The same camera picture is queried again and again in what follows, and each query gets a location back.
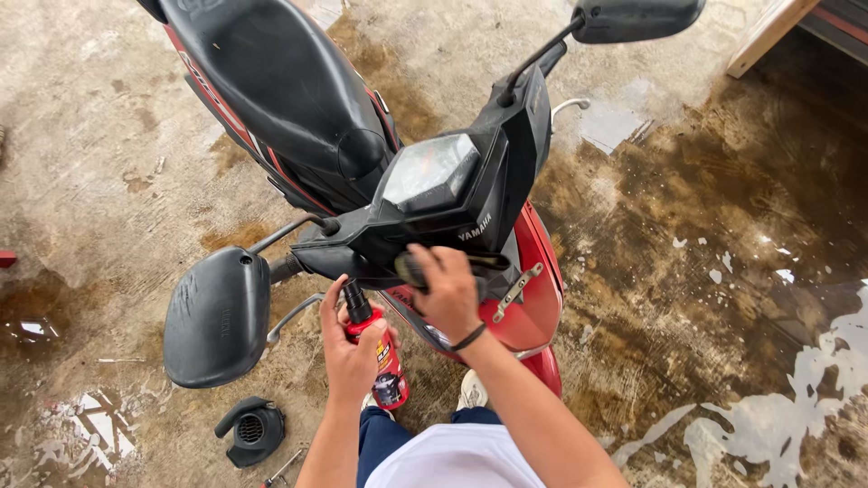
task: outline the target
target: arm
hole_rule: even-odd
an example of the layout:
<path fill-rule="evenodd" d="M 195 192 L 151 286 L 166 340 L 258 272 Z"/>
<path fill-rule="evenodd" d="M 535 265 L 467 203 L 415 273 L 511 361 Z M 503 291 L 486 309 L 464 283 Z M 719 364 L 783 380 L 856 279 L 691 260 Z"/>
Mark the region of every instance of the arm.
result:
<path fill-rule="evenodd" d="M 378 320 L 362 332 L 357 346 L 346 339 L 341 324 L 348 316 L 343 310 L 338 315 L 334 309 L 345 280 L 343 275 L 332 283 L 319 306 L 329 395 L 325 415 L 299 473 L 299 488 L 356 485 L 358 410 L 377 377 L 377 343 L 387 327 L 394 335 L 385 320 Z"/>
<path fill-rule="evenodd" d="M 447 247 L 410 250 L 430 288 L 414 300 L 457 344 L 481 322 L 467 257 Z M 476 370 L 518 450 L 546 486 L 627 486 L 594 436 L 494 335 L 485 331 L 459 354 Z"/>

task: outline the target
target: spray bottle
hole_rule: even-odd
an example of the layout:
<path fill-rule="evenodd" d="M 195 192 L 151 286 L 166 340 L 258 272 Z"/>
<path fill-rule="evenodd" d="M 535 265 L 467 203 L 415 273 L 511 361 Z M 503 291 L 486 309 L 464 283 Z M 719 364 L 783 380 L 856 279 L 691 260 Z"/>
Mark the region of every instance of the spray bottle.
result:
<path fill-rule="evenodd" d="M 350 315 L 350 325 L 346 328 L 346 338 L 353 344 L 358 344 L 358 338 L 370 324 L 377 319 L 383 318 L 383 313 L 371 308 L 368 299 L 355 280 L 348 280 L 344 284 L 344 298 L 346 299 L 346 312 Z M 383 334 L 383 338 L 377 344 L 377 361 L 379 369 L 377 379 L 371 391 L 377 405 L 385 410 L 398 408 L 410 394 L 410 387 L 404 379 L 401 363 L 398 361 L 398 352 L 391 343 L 389 331 Z"/>

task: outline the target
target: black bracelet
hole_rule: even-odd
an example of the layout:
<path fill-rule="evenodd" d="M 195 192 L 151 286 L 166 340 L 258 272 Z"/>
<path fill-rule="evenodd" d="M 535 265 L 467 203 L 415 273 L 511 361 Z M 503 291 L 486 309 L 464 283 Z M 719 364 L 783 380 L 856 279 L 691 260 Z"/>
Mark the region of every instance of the black bracelet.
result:
<path fill-rule="evenodd" d="M 468 335 L 467 337 L 464 338 L 464 340 L 462 340 L 461 342 L 454 345 L 452 347 L 452 352 L 457 353 L 458 351 L 461 351 L 465 347 L 472 344 L 473 341 L 476 340 L 480 335 L 482 335 L 483 332 L 485 331 L 485 327 L 487 327 L 485 325 L 485 321 L 483 320 L 482 322 L 483 323 L 479 324 L 479 327 L 477 327 L 477 330 L 471 332 L 470 335 Z"/>

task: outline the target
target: red motorcycle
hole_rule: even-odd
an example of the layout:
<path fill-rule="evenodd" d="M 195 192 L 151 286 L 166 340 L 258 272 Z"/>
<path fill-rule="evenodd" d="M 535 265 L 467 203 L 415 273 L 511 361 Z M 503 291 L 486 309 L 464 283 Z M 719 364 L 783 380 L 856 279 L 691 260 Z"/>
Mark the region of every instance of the red motorcycle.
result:
<path fill-rule="evenodd" d="M 448 246 L 470 258 L 479 317 L 555 394 L 551 341 L 563 280 L 549 235 L 527 200 L 549 154 L 553 112 L 545 77 L 566 54 L 563 38 L 625 43 L 670 36 L 704 0 L 579 0 L 570 24 L 494 83 L 466 129 L 405 146 L 376 90 L 365 86 L 329 36 L 287 0 L 138 0 L 164 24 L 189 69 L 187 83 L 268 182 L 309 213 L 249 249 L 225 247 L 181 278 L 169 306 L 163 359 L 190 388 L 250 371 L 266 336 L 270 286 L 302 271 L 347 273 L 378 291 L 436 351 L 449 341 L 413 308 L 408 285 L 424 277 L 406 245 Z M 587 101 L 572 100 L 562 106 Z M 311 221 L 292 252 L 259 252 Z"/>

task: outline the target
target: shoe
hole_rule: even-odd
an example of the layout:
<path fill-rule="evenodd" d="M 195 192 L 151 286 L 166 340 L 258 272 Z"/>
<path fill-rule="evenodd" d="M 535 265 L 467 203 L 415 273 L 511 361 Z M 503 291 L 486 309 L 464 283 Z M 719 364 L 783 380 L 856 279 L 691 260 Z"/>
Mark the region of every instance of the shoe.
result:
<path fill-rule="evenodd" d="M 483 382 L 479 380 L 477 372 L 472 369 L 464 375 L 461 382 L 461 396 L 458 397 L 458 407 L 455 411 L 474 406 L 485 406 L 488 403 L 488 392 L 485 391 Z"/>
<path fill-rule="evenodd" d="M 380 406 L 377 405 L 377 401 L 374 399 L 374 394 L 372 392 L 366 394 L 365 399 L 362 400 L 362 410 L 364 410 L 365 408 L 367 408 L 369 406 L 376 406 L 377 408 L 380 408 Z M 383 412 L 386 412 L 389 414 L 389 419 L 391 419 L 392 422 L 395 421 L 395 416 L 392 415 L 391 412 L 389 412 L 388 410 L 385 410 L 385 409 L 383 409 Z"/>

